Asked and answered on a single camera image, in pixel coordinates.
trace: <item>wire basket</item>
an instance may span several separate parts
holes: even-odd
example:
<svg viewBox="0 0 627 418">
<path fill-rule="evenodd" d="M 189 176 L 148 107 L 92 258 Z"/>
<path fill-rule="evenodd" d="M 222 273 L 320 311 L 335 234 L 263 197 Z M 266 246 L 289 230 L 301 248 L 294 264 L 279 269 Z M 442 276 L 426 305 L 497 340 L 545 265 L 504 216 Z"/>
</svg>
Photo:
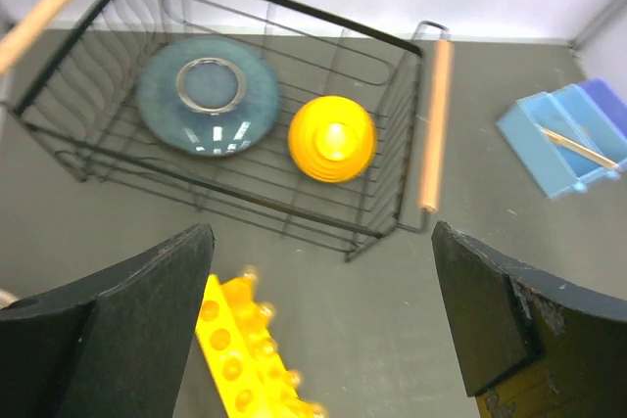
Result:
<svg viewBox="0 0 627 418">
<path fill-rule="evenodd" d="M 144 125 L 136 81 L 167 44 L 218 35 L 274 67 L 282 109 L 257 146 L 193 158 Z M 12 114 L 76 179 L 116 182 L 345 254 L 402 228 L 422 52 L 413 42 L 290 0 L 98 0 Z M 320 95 L 360 103 L 377 128 L 376 156 L 350 182 L 305 176 L 287 150 L 292 116 Z"/>
</svg>

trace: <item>yellow toy block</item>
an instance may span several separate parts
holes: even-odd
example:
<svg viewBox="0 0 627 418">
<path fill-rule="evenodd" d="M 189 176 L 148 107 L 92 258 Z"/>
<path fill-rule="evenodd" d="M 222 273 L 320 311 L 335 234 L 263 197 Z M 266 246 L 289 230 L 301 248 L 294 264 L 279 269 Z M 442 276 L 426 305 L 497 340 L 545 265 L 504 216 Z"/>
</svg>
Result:
<svg viewBox="0 0 627 418">
<path fill-rule="evenodd" d="M 229 418 L 326 418 L 317 403 L 298 398 L 297 371 L 288 371 L 267 330 L 269 303 L 253 301 L 257 272 L 224 284 L 212 274 L 205 287 L 196 337 Z"/>
</svg>

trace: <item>gray floor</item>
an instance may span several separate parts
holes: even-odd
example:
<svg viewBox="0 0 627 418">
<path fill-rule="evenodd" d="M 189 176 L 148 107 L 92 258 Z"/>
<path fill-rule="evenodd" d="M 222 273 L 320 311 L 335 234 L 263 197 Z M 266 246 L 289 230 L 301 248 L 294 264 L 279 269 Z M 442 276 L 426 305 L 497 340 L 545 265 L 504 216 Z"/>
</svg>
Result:
<svg viewBox="0 0 627 418">
<path fill-rule="evenodd" d="M 24 61 L 17 89 L 58 37 L 49 33 Z M 509 255 L 625 297 L 625 182 L 550 202 L 494 125 L 516 98 L 581 78 L 563 47 L 459 44 L 439 217 Z M 397 232 L 345 264 L 333 252 L 112 183 L 76 183 L 12 120 L 0 144 L 0 178 L 0 286 L 19 296 L 209 221 L 220 278 L 245 264 L 259 268 L 258 298 L 277 308 L 271 330 L 287 365 L 303 373 L 302 397 L 322 402 L 332 417 L 477 416 L 426 235 Z M 417 219 L 413 183 L 407 222 Z M 224 416 L 195 343 L 174 416 Z"/>
</svg>

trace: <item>wooden stick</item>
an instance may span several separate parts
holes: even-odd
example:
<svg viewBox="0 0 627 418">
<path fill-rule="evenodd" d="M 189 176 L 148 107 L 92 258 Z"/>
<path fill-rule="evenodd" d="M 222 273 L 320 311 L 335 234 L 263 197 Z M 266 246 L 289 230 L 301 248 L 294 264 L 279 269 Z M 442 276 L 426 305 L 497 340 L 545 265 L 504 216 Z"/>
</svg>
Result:
<svg viewBox="0 0 627 418">
<path fill-rule="evenodd" d="M 604 166 L 605 168 L 608 168 L 610 170 L 615 170 L 617 168 L 615 161 L 612 161 L 607 157 L 602 156 L 592 149 L 588 149 L 587 147 L 582 146 L 581 144 L 578 144 L 575 141 L 572 141 L 567 137 L 562 136 L 561 134 L 557 134 L 556 132 L 547 129 L 546 127 L 538 127 L 540 127 L 540 130 L 543 132 L 543 134 L 547 136 L 549 140 L 551 140 L 551 142 L 553 142 L 554 144 L 565 147 L 566 149 L 569 149 L 572 152 L 579 154 L 581 157 L 590 159 L 592 162 L 598 163 L 599 165 Z"/>
<path fill-rule="evenodd" d="M 40 0 L 0 42 L 0 75 L 10 69 L 70 0 Z"/>
<path fill-rule="evenodd" d="M 440 184 L 447 137 L 453 52 L 451 41 L 439 40 L 436 42 L 426 145 L 422 157 L 418 196 L 418 207 L 429 212 L 436 212 L 440 206 Z"/>
</svg>

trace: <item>yellow plastic object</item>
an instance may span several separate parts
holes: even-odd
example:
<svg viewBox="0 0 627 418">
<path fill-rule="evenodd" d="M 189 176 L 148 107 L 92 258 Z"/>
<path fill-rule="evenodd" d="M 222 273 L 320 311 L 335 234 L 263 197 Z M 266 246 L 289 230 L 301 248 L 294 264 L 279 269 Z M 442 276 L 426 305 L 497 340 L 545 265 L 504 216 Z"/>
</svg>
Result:
<svg viewBox="0 0 627 418">
<path fill-rule="evenodd" d="M 345 97 L 325 96 L 306 103 L 288 134 L 294 163 L 326 183 L 348 181 L 362 173 L 376 153 L 376 128 L 368 113 Z"/>
<path fill-rule="evenodd" d="M 253 301 L 257 272 L 224 284 L 212 274 L 205 288 L 196 337 L 229 418 L 326 418 L 322 406 L 298 398 L 297 371 L 288 371 L 267 324 L 268 303 Z"/>
</svg>

